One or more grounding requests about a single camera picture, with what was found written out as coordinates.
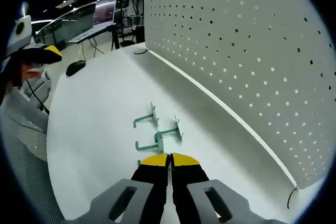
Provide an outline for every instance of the gray fabric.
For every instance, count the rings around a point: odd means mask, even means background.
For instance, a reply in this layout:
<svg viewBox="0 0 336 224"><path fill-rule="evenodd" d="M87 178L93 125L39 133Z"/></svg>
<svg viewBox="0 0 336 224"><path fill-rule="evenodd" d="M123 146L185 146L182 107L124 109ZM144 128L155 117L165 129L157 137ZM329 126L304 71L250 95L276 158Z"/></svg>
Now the gray fabric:
<svg viewBox="0 0 336 224"><path fill-rule="evenodd" d="M7 96L0 110L7 156L28 198L50 223L59 223L64 217L49 178L46 134L25 119L18 108L21 107Z"/></svg>

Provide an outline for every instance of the white table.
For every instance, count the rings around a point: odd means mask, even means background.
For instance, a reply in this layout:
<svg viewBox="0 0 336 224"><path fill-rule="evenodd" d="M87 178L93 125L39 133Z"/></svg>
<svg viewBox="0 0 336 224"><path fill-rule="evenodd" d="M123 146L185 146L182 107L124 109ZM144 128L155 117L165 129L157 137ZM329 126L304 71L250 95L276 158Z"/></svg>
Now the white table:
<svg viewBox="0 0 336 224"><path fill-rule="evenodd" d="M155 149L157 129L135 118L157 108L159 130L180 119L183 142L165 136L167 153L178 152L200 161L210 179L219 179L247 198L252 211L289 221L302 207L292 185L274 160L218 104L183 76L145 50L144 44L119 49L87 62L72 77L62 76L51 104L47 154L51 184L66 219L89 210L97 195L122 178L130 178L137 160ZM178 223L171 198L161 223Z"/></svg>

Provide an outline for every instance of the white pegboard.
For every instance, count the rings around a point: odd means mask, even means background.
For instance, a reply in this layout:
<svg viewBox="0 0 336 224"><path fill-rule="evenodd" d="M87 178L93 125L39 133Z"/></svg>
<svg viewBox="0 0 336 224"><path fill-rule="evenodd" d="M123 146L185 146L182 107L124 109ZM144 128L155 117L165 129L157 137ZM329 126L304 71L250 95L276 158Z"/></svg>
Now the white pegboard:
<svg viewBox="0 0 336 224"><path fill-rule="evenodd" d="M145 19L146 46L243 118L300 188L325 176L336 59L309 0L145 0Z"/></svg>

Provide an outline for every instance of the black mouse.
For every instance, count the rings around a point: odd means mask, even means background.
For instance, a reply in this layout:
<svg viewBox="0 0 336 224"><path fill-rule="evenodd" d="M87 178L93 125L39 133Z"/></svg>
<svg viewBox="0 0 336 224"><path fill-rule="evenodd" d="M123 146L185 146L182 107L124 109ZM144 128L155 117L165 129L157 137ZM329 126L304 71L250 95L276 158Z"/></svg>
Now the black mouse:
<svg viewBox="0 0 336 224"><path fill-rule="evenodd" d="M66 71L67 76L73 76L75 73L77 73L79 70L81 70L83 67L85 67L86 61L79 60L74 63L71 63Z"/></svg>

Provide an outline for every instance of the floor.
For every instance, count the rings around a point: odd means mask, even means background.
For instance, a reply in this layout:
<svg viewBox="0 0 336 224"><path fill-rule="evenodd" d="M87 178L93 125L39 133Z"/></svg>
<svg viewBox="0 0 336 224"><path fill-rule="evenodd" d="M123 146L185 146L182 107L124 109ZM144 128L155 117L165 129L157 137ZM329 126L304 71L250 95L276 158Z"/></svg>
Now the floor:
<svg viewBox="0 0 336 224"><path fill-rule="evenodd" d="M111 35L110 33L105 33L102 34L100 36L96 37L96 41L98 44L98 49L102 50L103 52L107 52L108 50L110 50L111 48ZM94 54L94 48L90 45L90 43L88 41L83 42L83 50L85 53L85 57L86 60L91 60L93 59L93 54ZM49 98L47 99L47 101L45 102L46 107L50 108L51 102L53 100L54 97L54 90L57 86L59 77L65 73L67 67L69 66L69 64L71 64L72 62L75 62L77 60L83 60L83 52L82 52L82 45L70 45L68 46L66 49L64 49L62 51L63 53L63 59L61 62L53 64L51 66L47 67L47 71L49 72L49 75L52 79L52 92L49 96ZM99 51L96 52L96 57L100 57L102 56L102 53L100 53ZM244 167L236 167L236 169L240 169L240 170L246 170L248 169L248 165L245 165ZM241 184L246 184L246 188L248 188L248 184L250 183L249 181L240 181ZM297 218L298 215L300 215L300 213L305 209L306 205L309 204L309 202L312 200L312 198L314 197L314 195L316 194L316 192L318 191L318 189L321 186L322 181L306 188L305 190L300 190L299 192L295 192L291 198L290 201L290 209L287 209L287 199L288 196L290 194L290 190L282 190L283 188L279 188L281 190L279 190L279 192L277 193L276 191L278 190L278 188L268 188L267 190L265 188L263 188L263 185L268 185L269 183L261 183L258 184L258 190L260 190L261 194L265 194L265 197L267 198L273 198L276 197L277 195L283 194L282 196L279 196L279 199L275 199L276 201L276 207L275 209L278 209L278 213L277 214L270 214L269 216L276 216L277 219L281 219L282 221L286 221L286 222L294 222L294 220ZM247 199L249 198L253 198L253 195L250 195L251 192L248 192L244 189L244 187L242 187L241 189L239 188L234 188L235 190L237 190L240 194L242 194L244 197L246 197ZM168 198L167 199L167 203L171 203L171 199ZM250 204L251 204L251 209L252 211L258 213L261 215L261 212L258 212L260 208L267 208L267 206L264 206L265 204L267 204L267 202L251 202L250 200ZM168 223L169 220L171 220L172 218L172 212L164 212L164 215L162 217L162 223L165 223L165 221Z"/></svg>

